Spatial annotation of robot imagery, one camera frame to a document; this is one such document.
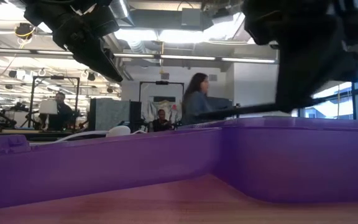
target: desk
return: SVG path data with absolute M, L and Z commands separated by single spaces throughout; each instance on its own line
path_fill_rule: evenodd
M 357 224 L 358 204 L 272 205 L 212 175 L 0 209 L 0 223 Z
M 22 134 L 28 141 L 56 141 L 59 138 L 64 138 L 73 133 L 71 131 L 54 131 L 54 132 L 43 132 L 38 130 L 28 129 L 2 129 L 0 135 L 7 134 Z

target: ceiling light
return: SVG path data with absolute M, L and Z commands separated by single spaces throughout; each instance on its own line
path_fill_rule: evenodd
M 47 72 L 44 69 L 38 71 L 39 76 L 44 76 Z
M 45 80 L 40 80 L 39 82 L 40 82 L 40 83 L 43 83 L 43 84 L 46 84 L 46 85 L 50 85 L 50 83 L 47 82 L 47 81 L 45 81 Z
M 127 58 L 154 58 L 152 54 L 125 54 L 125 53 L 114 53 L 115 57 L 127 57 Z
M 37 51 L 39 54 L 52 54 L 52 55 L 67 55 L 67 56 L 72 56 L 73 53 L 69 52 L 69 51 L 59 51 L 59 50 L 38 50 Z
M 11 78 L 15 78 L 16 75 L 17 75 L 17 71 L 11 70 L 11 71 L 9 71 L 8 75 L 9 75 L 9 77 L 11 77 Z
M 275 63 L 275 60 L 257 58 L 222 58 L 223 62 Z
M 215 60 L 215 57 L 186 56 L 186 55 L 161 55 L 162 59 L 183 59 L 183 60 Z
M 25 21 L 24 12 L 13 4 L 0 4 L 0 20 Z
M 160 34 L 160 40 L 173 44 L 200 43 L 205 41 L 201 31 L 188 30 L 163 30 Z
M 53 86 L 53 85 L 49 85 L 47 86 L 48 89 L 51 89 L 51 90 L 55 90 L 55 91 L 60 91 L 60 88 L 57 87 L 57 86 Z
M 126 41 L 157 40 L 157 34 L 150 29 L 119 29 L 114 35 L 117 39 Z
M 96 77 L 94 75 L 94 72 L 89 72 L 88 73 L 88 80 L 89 81 L 95 81 L 96 80 Z
M 49 34 L 52 33 L 52 30 L 49 29 L 49 27 L 48 27 L 44 22 L 41 22 L 41 23 L 38 25 L 38 28 L 39 28 L 39 29 L 42 29 L 42 31 L 44 31 L 44 32 L 46 32 L 46 33 L 49 33 Z
M 218 22 L 210 28 L 204 30 L 203 35 L 206 40 L 228 40 L 234 37 L 236 32 L 240 29 L 245 15 L 238 12 L 232 16 L 231 21 Z

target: person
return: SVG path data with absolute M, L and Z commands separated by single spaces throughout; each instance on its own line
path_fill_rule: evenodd
M 165 119 L 165 111 L 163 109 L 158 110 L 158 119 L 155 119 L 152 122 L 152 127 L 154 132 L 158 131 L 167 131 L 172 129 L 171 122 Z
M 55 95 L 55 101 L 57 103 L 58 114 L 49 115 L 49 125 L 48 130 L 61 131 L 63 128 L 67 128 L 68 123 L 73 116 L 73 110 L 65 104 L 66 95 L 64 93 L 58 92 Z M 40 119 L 42 121 L 42 126 L 45 126 L 47 119 L 47 114 L 40 114 Z
M 213 109 L 207 101 L 209 82 L 208 76 L 203 73 L 196 73 L 190 80 L 182 103 L 182 125 L 198 124 L 208 122 L 198 119 L 196 116 L 201 113 L 211 112 Z

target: man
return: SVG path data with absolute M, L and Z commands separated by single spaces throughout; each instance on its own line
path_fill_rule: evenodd
M 48 130 L 61 131 L 63 128 L 68 127 L 71 117 L 73 116 L 73 111 L 65 104 L 65 98 L 66 95 L 64 93 L 56 93 L 55 101 L 57 103 L 58 114 L 49 115 Z M 42 120 L 44 126 L 47 119 L 47 114 L 40 114 L 40 119 Z
M 165 119 L 165 111 L 163 109 L 160 109 L 157 113 L 158 119 L 155 119 L 152 122 L 153 131 L 167 131 L 169 129 L 172 129 L 171 122 Z

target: gray sweater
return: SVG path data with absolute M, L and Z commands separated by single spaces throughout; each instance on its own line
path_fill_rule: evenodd
M 196 91 L 192 93 L 183 105 L 185 114 L 183 114 L 182 125 L 199 124 L 208 122 L 208 120 L 198 119 L 197 115 L 212 111 L 212 107 L 207 101 L 204 93 Z

